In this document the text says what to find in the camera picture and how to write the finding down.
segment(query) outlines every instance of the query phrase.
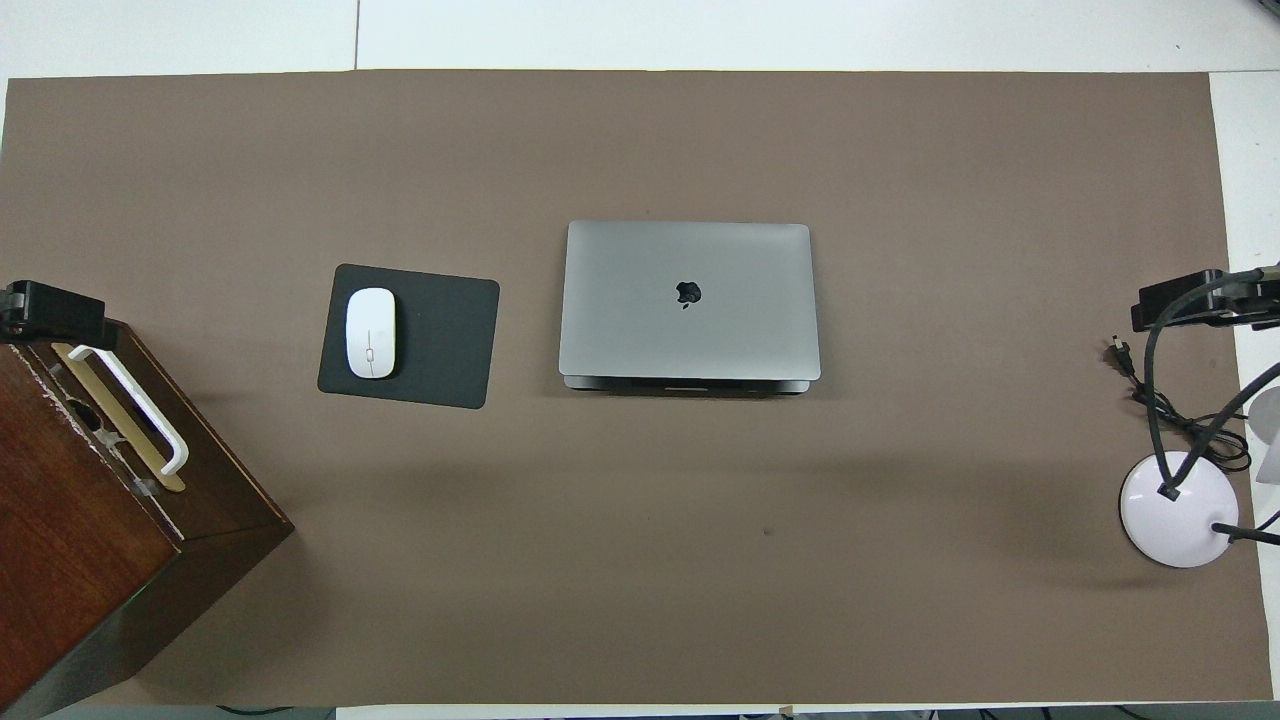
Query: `mouse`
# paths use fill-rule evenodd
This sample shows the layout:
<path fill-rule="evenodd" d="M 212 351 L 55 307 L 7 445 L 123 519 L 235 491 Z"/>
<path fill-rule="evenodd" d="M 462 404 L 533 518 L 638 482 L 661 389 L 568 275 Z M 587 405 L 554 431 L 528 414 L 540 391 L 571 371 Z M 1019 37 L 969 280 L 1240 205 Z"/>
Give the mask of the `mouse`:
<path fill-rule="evenodd" d="M 396 296 L 385 287 L 357 290 L 347 300 L 347 365 L 370 380 L 396 369 Z"/>

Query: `white handle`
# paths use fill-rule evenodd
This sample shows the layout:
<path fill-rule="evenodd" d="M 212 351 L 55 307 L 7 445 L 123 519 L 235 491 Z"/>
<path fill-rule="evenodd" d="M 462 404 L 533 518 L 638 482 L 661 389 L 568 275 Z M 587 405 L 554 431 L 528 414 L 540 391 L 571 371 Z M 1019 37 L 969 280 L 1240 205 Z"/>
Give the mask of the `white handle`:
<path fill-rule="evenodd" d="M 67 354 L 67 356 L 72 360 L 81 363 L 83 363 L 90 355 L 97 355 L 102 364 L 106 365 L 106 369 L 111 370 L 115 379 L 129 392 L 129 396 L 133 397 L 133 402 L 142 409 L 142 413 L 148 420 L 151 420 L 151 424 L 160 430 L 164 439 L 169 442 L 169 447 L 173 448 L 173 457 L 165 462 L 164 468 L 160 468 L 160 474 L 172 475 L 177 473 L 179 468 L 187 464 L 187 441 L 182 439 L 178 430 L 174 429 L 173 424 L 169 423 L 164 414 L 160 413 L 160 409 L 156 407 L 156 404 L 151 402 L 147 392 L 142 389 L 142 386 L 140 386 L 137 380 L 133 379 L 133 374 L 129 373 L 129 369 L 120 363 L 120 359 L 116 357 L 114 352 L 82 345 Z"/>

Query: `black mouse pad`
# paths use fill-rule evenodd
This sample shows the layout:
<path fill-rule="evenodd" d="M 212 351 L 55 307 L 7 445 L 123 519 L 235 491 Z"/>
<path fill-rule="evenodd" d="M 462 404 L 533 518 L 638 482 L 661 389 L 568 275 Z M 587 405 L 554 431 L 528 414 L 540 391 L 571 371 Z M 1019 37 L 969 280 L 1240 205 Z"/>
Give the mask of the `black mouse pad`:
<path fill-rule="evenodd" d="M 396 296 L 396 369 L 376 380 L 347 365 L 347 300 L 366 287 Z M 494 281 L 338 265 L 316 384 L 340 395 L 480 409 L 497 322 Z"/>

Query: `silver laptop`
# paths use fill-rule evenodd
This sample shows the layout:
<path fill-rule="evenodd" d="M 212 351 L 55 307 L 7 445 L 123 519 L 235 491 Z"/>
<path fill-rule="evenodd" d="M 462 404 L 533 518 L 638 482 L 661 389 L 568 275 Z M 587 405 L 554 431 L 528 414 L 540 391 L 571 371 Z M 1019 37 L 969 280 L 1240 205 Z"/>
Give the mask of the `silver laptop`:
<path fill-rule="evenodd" d="M 809 228 L 570 223 L 559 372 L 577 389 L 806 391 Z"/>

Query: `wooden box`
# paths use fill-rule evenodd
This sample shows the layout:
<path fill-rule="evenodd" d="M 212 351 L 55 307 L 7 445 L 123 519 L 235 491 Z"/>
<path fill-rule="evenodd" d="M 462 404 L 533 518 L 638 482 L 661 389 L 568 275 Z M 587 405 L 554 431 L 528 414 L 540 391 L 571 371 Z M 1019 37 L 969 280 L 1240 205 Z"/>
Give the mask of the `wooden box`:
<path fill-rule="evenodd" d="M 4 720 L 133 675 L 293 529 L 137 336 L 119 331 L 115 357 L 155 410 L 110 357 L 0 345 Z M 172 477 L 159 470 L 175 446 L 151 411 L 188 450 Z"/>

